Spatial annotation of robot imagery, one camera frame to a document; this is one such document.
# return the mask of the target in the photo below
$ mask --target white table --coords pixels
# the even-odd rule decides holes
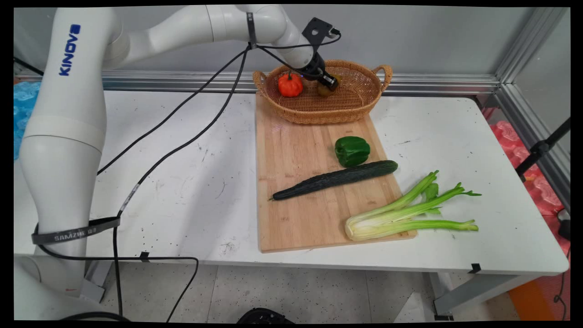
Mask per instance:
[[[188,94],[107,91],[107,139],[101,166],[163,119]],[[192,138],[218,112],[225,94],[193,98],[165,125],[97,178],[92,218],[117,213],[135,183],[160,157]],[[403,191],[440,170],[441,191],[457,182],[481,197],[457,196],[444,219],[475,219],[480,231],[419,231],[416,238],[262,254],[257,237],[255,95],[237,94],[197,142],[160,165],[127,206],[118,230],[120,256],[195,256],[203,264],[469,272],[476,278],[436,295],[438,312],[484,301],[568,261],[514,172],[475,102],[466,98],[382,97],[371,112]],[[19,162],[14,165],[14,253],[33,254],[37,213]],[[88,256],[112,256],[112,231],[88,240]]]

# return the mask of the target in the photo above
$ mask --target celery stalk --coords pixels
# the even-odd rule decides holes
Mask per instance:
[[[360,227],[353,231],[346,225],[346,234],[351,240],[361,241],[373,238],[381,238],[395,233],[415,230],[415,229],[451,229],[451,230],[469,230],[478,231],[477,225],[474,225],[475,220],[466,222],[455,222],[447,220],[418,220],[395,222],[382,226],[382,228],[375,226]]]
[[[477,230],[477,226],[467,228],[467,226],[459,226],[459,222],[444,221],[444,220],[421,220],[421,221],[410,221],[410,222],[399,222],[407,219],[411,219],[417,215],[423,214],[425,212],[432,212],[436,210],[436,206],[447,201],[448,199],[455,197],[460,194],[466,194],[469,196],[480,196],[480,194],[474,194],[471,190],[464,193],[461,183],[458,183],[453,189],[448,190],[446,193],[439,197],[436,197],[425,203],[418,205],[413,205],[406,208],[401,208],[399,210],[383,212],[381,214],[362,217],[361,215],[356,215],[354,217],[346,220],[345,231],[348,237],[352,240],[366,240],[372,238],[380,238],[383,236],[392,235],[393,233],[403,232],[413,229],[437,229],[445,227],[444,222],[450,222],[450,226],[453,228],[446,229],[457,229],[457,230]],[[423,225],[407,224],[401,225],[401,223],[412,223],[412,222],[423,222]]]
[[[378,215],[378,214],[381,214],[384,212],[388,212],[388,211],[398,210],[398,209],[401,209],[401,208],[409,205],[412,201],[415,200],[415,198],[417,198],[417,196],[421,195],[421,193],[433,181],[435,181],[435,179],[437,179],[437,172],[439,172],[439,170],[436,170],[435,172],[429,173],[425,178],[423,178],[423,180],[421,180],[416,186],[414,186],[414,188],[412,188],[408,193],[406,193],[404,196],[397,199],[396,201],[394,201],[388,205],[385,205],[383,207],[379,207],[379,208],[376,208],[374,210],[355,215],[355,216],[351,217],[350,219],[352,220],[352,222],[361,221],[361,220],[366,219],[368,217],[373,217],[375,215]]]

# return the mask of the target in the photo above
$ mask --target tile floor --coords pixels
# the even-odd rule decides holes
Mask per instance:
[[[191,278],[186,264],[120,263],[124,316],[163,322]],[[469,275],[453,275],[461,284]],[[117,311],[113,266],[102,304]],[[276,267],[199,266],[172,322],[235,323],[268,308],[295,323],[391,323],[413,292],[433,298],[427,274]],[[518,320],[508,294],[454,312],[456,321]]]

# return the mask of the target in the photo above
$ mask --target kiwi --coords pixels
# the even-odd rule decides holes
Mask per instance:
[[[336,89],[338,89],[340,87],[340,82],[342,81],[342,78],[336,74],[330,74],[330,75],[338,81],[338,86],[336,87]],[[327,86],[323,85],[320,82],[316,83],[316,92],[318,92],[318,94],[322,97],[328,97],[334,93],[334,91],[331,91],[330,89],[328,89]]]

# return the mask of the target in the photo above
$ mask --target cable strap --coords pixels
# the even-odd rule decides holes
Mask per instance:
[[[255,22],[253,21],[253,13],[247,13],[247,29],[249,30],[249,41],[251,49],[257,48],[257,36],[255,35]]]
[[[55,244],[69,242],[75,239],[87,238],[89,236],[98,234],[102,231],[114,228],[119,225],[120,225],[119,217],[110,217],[91,220],[89,221],[89,226],[86,226],[84,228],[39,234],[37,224],[36,228],[34,229],[34,233],[31,235],[31,237],[33,240],[33,244],[35,245]]]

